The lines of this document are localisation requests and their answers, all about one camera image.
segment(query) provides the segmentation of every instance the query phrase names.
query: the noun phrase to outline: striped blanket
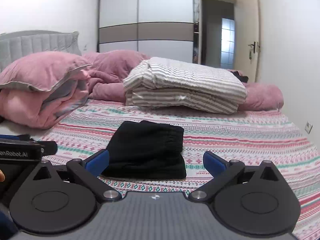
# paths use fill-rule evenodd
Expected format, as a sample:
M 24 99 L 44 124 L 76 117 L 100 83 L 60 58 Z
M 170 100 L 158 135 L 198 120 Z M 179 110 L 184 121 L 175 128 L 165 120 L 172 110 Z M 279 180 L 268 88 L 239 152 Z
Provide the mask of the striped blanket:
M 233 114 L 247 92 L 231 72 L 178 60 L 143 60 L 123 80 L 127 106 L 188 106 Z
M 56 124 L 41 140 L 55 140 L 58 152 L 46 156 L 53 164 L 85 159 L 106 147 L 123 121 L 149 120 L 185 129 L 183 157 L 187 178 L 178 181 L 138 181 L 101 178 L 123 194 L 135 191 L 185 191 L 187 194 L 212 177 L 204 169 L 207 150 L 247 165 L 272 160 L 299 198 L 301 216 L 294 234 L 299 239 L 320 236 L 320 154 L 315 145 L 280 111 L 209 114 L 184 107 L 148 109 L 122 103 L 91 101 Z

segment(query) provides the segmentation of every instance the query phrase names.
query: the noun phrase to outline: white cabinet panel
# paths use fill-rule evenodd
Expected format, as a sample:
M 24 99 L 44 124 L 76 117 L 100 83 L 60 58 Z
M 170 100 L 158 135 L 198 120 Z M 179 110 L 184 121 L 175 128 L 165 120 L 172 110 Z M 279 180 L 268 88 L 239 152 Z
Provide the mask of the white cabinet panel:
M 137 23 L 138 0 L 100 0 L 99 27 Z
M 138 41 L 139 51 L 151 57 L 164 57 L 192 63 L 192 41 Z
M 193 22 L 193 0 L 139 0 L 139 22 Z
M 121 41 L 99 44 L 99 52 L 108 52 L 116 49 L 138 50 L 137 41 Z

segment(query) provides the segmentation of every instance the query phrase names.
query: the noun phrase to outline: metal screw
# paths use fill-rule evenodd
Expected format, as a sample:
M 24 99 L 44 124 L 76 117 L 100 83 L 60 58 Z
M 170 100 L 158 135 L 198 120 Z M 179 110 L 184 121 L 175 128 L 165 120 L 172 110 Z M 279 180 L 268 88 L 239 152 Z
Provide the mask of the metal screw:
M 103 193 L 103 196 L 106 198 L 116 198 L 118 197 L 119 192 L 115 191 L 115 190 L 107 190 Z
M 204 191 L 201 191 L 201 190 L 196 190 L 191 193 L 191 196 L 196 199 L 203 199 L 207 196 L 207 193 L 205 193 Z

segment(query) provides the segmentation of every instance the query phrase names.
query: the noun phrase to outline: window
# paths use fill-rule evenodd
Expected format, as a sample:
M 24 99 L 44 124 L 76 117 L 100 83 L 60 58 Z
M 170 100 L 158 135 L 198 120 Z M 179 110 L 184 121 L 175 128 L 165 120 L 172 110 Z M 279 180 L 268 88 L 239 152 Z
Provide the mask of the window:
M 235 50 L 235 21 L 222 18 L 221 30 L 221 68 L 233 69 Z

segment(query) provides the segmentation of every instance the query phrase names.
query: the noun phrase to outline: pillow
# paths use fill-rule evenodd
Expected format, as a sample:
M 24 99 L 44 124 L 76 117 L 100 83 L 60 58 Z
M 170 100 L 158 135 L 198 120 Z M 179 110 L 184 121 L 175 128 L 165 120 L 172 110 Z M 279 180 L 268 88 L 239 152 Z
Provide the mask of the pillow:
M 0 72 L 15 60 L 31 53 L 63 51 L 81 55 L 79 32 L 22 31 L 0 35 Z
M 276 85 L 261 83 L 243 83 L 248 96 L 239 105 L 239 111 L 268 111 L 281 109 L 284 99 L 281 90 Z
M 0 73 L 0 89 L 55 91 L 71 76 L 91 66 L 81 56 L 47 51 L 22 57 Z

